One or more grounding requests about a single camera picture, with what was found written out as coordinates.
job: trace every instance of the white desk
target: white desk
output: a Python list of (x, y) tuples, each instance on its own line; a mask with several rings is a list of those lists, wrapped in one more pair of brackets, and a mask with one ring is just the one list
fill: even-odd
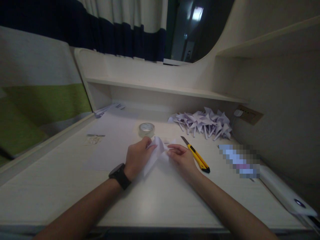
[[(184, 145), (180, 135), (185, 136), (210, 166), (211, 173), (207, 176), (269, 228), (306, 229), (259, 180), (240, 179), (229, 169), (217, 146), (237, 144), (236, 141), (221, 139), (214, 142), (212, 139), (206, 140), (203, 134), (196, 134), (195, 138), (187, 136), (178, 125), (168, 124), (170, 114), (163, 112), (126, 111), (140, 113), (133, 130), (136, 141), (140, 140), (138, 126), (143, 122), (153, 123), (155, 134), (160, 138), (175, 138), (178, 144)], [(83, 163), (97, 147), (84, 145), (86, 130), (96, 121), (93, 118), (86, 121), (91, 121), (89, 124), (82, 123), (85, 126), (80, 125), (76, 133), (66, 130), (64, 137), (69, 134), (68, 139), (34, 160), (32, 165), (0, 187), (1, 228), (46, 225), (108, 178), (108, 172), (82, 169)], [(124, 192), (98, 226), (223, 228), (208, 206), (175, 170), (159, 161), (146, 178), (138, 178)]]

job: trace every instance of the navy blue stripe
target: navy blue stripe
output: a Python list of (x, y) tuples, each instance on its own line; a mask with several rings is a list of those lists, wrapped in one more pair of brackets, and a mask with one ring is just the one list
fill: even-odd
[(112, 24), (87, 13), (77, 0), (1, 1), (0, 25), (98, 52), (163, 61), (166, 31), (145, 33), (127, 23)]

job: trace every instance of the pile of paper cranes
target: pile of paper cranes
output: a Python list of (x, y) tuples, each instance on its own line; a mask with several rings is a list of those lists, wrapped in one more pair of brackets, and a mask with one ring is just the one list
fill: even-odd
[(186, 129), (188, 135), (193, 133), (193, 137), (195, 137), (198, 130), (199, 133), (204, 133), (206, 139), (214, 135), (214, 138), (212, 137), (214, 141), (220, 136), (230, 140), (232, 129), (227, 116), (219, 110), (217, 114), (214, 114), (211, 108), (205, 107), (204, 109), (205, 112), (197, 111), (194, 114), (173, 114), (168, 119), (168, 122), (178, 123), (183, 132)]

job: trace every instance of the electrical socket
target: electrical socket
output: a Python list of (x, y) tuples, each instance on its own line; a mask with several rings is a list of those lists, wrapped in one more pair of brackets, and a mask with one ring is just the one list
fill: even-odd
[(242, 105), (239, 105), (237, 109), (243, 111), (243, 114), (239, 118), (250, 123), (251, 125), (255, 125), (263, 117), (262, 113)]

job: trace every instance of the tape roll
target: tape roll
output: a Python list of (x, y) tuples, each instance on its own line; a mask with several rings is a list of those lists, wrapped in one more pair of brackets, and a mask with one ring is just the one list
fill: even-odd
[(142, 138), (144, 136), (151, 138), (154, 135), (154, 129), (155, 127), (152, 123), (142, 123), (139, 126), (139, 136)]

